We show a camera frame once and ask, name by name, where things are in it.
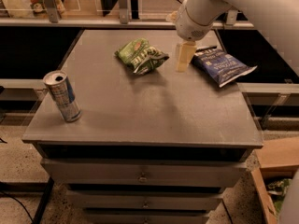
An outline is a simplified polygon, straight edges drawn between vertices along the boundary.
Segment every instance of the black cable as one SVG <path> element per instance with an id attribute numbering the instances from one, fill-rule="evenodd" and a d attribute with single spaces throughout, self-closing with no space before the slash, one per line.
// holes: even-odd
<path id="1" fill-rule="evenodd" d="M 230 213 L 228 212 L 227 207 L 226 207 L 226 204 L 225 204 L 225 202 L 224 202 L 223 199 L 222 199 L 222 203 L 223 203 L 223 206 L 224 206 L 224 209 L 225 209 L 225 211 L 226 211 L 226 213 L 227 213 L 228 218 L 230 219 L 231 223 L 234 224 L 234 222 L 233 222 L 233 220 L 232 220 L 232 217 L 231 217 Z"/>
<path id="2" fill-rule="evenodd" d="M 34 221 L 33 218 L 31 217 L 30 213 L 28 212 L 28 210 L 26 209 L 26 207 L 24 206 L 23 203 L 21 203 L 18 199 L 16 199 L 15 197 L 11 196 L 10 194 L 8 194 L 8 193 L 6 193 L 6 192 L 4 192 L 2 190 L 0 190 L 0 192 L 3 193 L 5 196 L 8 196 L 8 198 L 11 198 L 14 201 L 18 202 L 21 205 L 21 207 L 25 210 L 25 212 L 27 213 L 27 215 L 30 218 L 31 222 Z"/>

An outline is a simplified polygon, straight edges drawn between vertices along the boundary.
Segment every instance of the gray tabletop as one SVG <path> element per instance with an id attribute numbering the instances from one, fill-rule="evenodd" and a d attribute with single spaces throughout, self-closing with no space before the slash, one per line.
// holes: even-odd
<path id="1" fill-rule="evenodd" d="M 114 56 L 144 37 L 170 55 L 137 76 Z M 261 147 L 262 139 L 235 84 L 219 89 L 192 65 L 175 71 L 176 31 L 86 30 L 64 64 L 82 116 L 66 123 L 47 94 L 25 142 L 176 147 Z M 219 44 L 213 32 L 198 43 Z"/>

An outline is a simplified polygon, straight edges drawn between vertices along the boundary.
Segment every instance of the concrete floor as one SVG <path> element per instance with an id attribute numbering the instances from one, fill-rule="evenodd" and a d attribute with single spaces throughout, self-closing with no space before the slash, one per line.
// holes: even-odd
<path id="1" fill-rule="evenodd" d="M 24 144 L 21 136 L 26 130 L 32 116 L 12 116 L 9 113 L 0 123 L 0 137 L 6 143 L 0 143 L 0 181 L 1 182 L 47 182 L 48 175 L 40 166 L 40 156 L 32 145 Z M 299 136 L 298 119 L 271 119 L 269 129 L 261 132 L 264 139 Z M 247 159 L 248 170 L 236 185 L 224 192 L 224 203 L 233 223 L 262 224 L 263 213 L 254 188 L 250 171 L 259 166 L 255 153 Z M 41 223 L 87 224 L 82 211 L 72 206 L 66 199 L 64 185 L 55 183 L 50 201 Z M 41 194 L 11 192 L 35 215 Z M 0 223 L 31 223 L 23 208 L 11 198 L 0 193 Z M 207 224 L 230 224 L 223 203 L 210 213 Z"/>

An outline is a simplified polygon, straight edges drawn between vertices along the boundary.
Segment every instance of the blue chip bag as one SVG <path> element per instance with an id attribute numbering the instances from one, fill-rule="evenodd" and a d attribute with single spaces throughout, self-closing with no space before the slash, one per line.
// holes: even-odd
<path id="1" fill-rule="evenodd" d="M 218 83 L 219 87 L 223 87 L 257 68 L 257 66 L 249 67 L 243 64 L 221 49 L 198 51 L 194 54 L 191 64 L 208 73 Z"/>

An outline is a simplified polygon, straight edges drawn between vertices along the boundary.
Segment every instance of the soda can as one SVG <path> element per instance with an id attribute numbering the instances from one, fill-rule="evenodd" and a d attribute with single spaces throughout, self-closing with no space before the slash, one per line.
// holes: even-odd
<path id="1" fill-rule="evenodd" d="M 43 81 L 64 120 L 66 122 L 77 120 L 81 115 L 81 110 L 67 74 L 63 71 L 49 72 L 44 76 Z"/>

